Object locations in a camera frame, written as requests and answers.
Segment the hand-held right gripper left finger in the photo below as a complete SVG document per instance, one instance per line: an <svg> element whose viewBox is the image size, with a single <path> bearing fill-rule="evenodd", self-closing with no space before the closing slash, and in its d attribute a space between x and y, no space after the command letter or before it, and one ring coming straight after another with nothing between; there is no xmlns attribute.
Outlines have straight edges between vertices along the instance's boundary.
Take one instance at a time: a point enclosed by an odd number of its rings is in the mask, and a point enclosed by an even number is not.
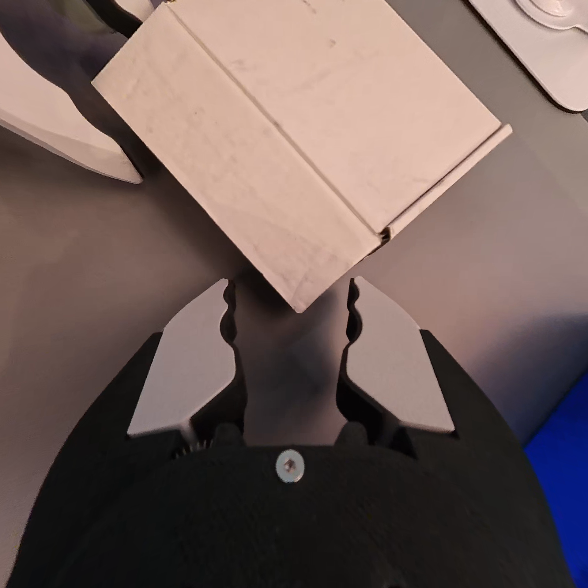
<svg viewBox="0 0 588 588"><path fill-rule="evenodd" d="M247 390L237 334L235 285L221 279L162 331L127 435L177 432L211 442L218 425L244 430Z"/></svg>

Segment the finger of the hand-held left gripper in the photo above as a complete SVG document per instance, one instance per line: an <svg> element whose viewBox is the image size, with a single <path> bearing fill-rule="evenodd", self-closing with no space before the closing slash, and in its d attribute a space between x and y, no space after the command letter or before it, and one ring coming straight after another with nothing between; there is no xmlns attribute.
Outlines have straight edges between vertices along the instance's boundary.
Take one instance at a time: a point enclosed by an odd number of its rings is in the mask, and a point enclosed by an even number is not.
<svg viewBox="0 0 588 588"><path fill-rule="evenodd" d="M92 172L139 185L130 136L91 88L81 57L50 31L1 28L1 126Z"/></svg>
<svg viewBox="0 0 588 588"><path fill-rule="evenodd" d="M87 1L110 32L131 37L153 13L151 1Z"/></svg>

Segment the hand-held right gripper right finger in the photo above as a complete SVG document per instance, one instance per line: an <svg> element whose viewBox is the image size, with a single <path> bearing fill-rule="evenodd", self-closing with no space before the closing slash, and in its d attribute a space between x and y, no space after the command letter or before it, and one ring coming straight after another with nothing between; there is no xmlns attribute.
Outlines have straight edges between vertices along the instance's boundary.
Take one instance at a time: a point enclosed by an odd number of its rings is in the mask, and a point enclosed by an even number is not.
<svg viewBox="0 0 588 588"><path fill-rule="evenodd" d="M336 389L341 414L360 423L376 446L391 447L404 429L454 433L415 320L360 276L350 280L348 312Z"/></svg>

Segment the white cardboard box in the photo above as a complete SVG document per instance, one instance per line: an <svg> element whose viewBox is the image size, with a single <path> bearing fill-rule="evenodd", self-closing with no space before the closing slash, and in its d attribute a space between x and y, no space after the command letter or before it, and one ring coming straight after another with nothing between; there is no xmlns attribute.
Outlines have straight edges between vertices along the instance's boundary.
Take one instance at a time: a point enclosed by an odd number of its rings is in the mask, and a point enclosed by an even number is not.
<svg viewBox="0 0 588 588"><path fill-rule="evenodd" d="M304 312L512 133L386 1L169 1L92 81Z"/></svg>

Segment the blue plastic bin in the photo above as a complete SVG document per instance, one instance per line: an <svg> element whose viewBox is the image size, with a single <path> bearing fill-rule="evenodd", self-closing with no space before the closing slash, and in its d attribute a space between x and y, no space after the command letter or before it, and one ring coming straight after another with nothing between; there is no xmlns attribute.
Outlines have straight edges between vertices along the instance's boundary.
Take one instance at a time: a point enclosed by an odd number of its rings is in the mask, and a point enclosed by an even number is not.
<svg viewBox="0 0 588 588"><path fill-rule="evenodd" d="M526 446L577 587L587 587L587 398L566 398Z"/></svg>

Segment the white rounded tray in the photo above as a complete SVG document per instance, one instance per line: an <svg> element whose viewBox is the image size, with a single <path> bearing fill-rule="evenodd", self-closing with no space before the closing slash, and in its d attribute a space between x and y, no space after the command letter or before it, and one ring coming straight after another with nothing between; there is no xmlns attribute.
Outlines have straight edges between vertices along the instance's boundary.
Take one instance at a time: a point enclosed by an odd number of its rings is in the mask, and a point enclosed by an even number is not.
<svg viewBox="0 0 588 588"><path fill-rule="evenodd" d="M555 103L567 111L587 111L587 33L542 26L515 1L469 4Z"/></svg>

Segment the clear drinking glass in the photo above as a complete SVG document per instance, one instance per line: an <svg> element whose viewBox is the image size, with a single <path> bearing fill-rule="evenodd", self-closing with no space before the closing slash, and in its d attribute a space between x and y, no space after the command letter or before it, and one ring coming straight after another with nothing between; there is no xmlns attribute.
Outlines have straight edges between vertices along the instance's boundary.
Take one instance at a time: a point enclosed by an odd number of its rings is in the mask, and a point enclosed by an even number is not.
<svg viewBox="0 0 588 588"><path fill-rule="evenodd" d="M515 1L527 16L556 31L587 33L587 1Z"/></svg>

